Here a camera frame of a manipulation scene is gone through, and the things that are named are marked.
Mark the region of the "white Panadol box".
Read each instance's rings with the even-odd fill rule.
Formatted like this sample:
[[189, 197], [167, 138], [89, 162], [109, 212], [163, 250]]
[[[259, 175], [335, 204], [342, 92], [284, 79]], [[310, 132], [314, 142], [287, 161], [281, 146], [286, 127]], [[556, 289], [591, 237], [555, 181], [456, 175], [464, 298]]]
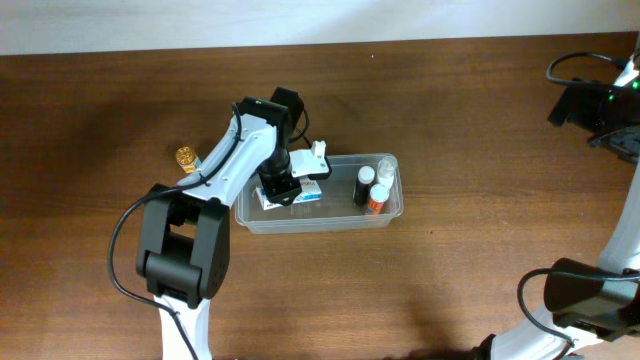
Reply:
[[[292, 205], [318, 201], [322, 198], [322, 191], [317, 181], [304, 178], [300, 181], [300, 184], [301, 193], [295, 197]], [[255, 195], [265, 211], [281, 207], [281, 204], [273, 203], [267, 199], [266, 193], [260, 185], [255, 188]]]

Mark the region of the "dark bottle white cap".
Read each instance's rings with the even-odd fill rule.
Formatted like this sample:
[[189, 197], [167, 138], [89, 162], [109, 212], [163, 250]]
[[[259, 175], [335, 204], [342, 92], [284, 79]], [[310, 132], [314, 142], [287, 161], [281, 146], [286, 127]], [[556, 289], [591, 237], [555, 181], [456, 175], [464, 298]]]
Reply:
[[375, 178], [375, 171], [371, 166], [363, 166], [358, 170], [353, 192], [353, 202], [363, 207], [369, 196], [369, 189]]

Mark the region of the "orange tube white cap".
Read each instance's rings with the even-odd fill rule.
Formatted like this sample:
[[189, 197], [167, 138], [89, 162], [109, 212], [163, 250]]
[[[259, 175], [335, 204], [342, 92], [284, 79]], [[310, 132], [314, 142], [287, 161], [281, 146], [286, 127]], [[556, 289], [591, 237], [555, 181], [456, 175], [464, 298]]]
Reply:
[[389, 199], [390, 191], [382, 184], [373, 185], [369, 191], [369, 197], [365, 207], [367, 216], [379, 215]]

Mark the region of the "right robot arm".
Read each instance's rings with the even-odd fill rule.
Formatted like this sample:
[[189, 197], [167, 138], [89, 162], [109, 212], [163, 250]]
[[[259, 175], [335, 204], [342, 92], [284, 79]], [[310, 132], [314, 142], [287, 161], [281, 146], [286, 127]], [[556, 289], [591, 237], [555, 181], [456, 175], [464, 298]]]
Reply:
[[405, 210], [375, 234], [316, 236], [305, 333], [326, 359], [467, 348], [522, 319], [519, 279], [561, 257], [593, 262], [623, 207], [632, 166], [547, 116], [558, 75], [608, 81], [630, 32], [445, 41], [406, 62], [386, 127]]

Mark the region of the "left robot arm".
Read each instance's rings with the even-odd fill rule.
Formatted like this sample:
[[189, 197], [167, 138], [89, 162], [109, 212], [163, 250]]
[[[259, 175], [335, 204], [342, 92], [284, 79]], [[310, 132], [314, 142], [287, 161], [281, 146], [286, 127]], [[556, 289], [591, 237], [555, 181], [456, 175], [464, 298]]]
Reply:
[[269, 202], [291, 205], [303, 178], [325, 180], [325, 144], [289, 151], [305, 116], [297, 92], [277, 88], [268, 100], [232, 106], [229, 128], [196, 170], [175, 186], [155, 185], [144, 201], [136, 271], [161, 316], [165, 359], [208, 359], [210, 301], [230, 261], [230, 210], [252, 177]]

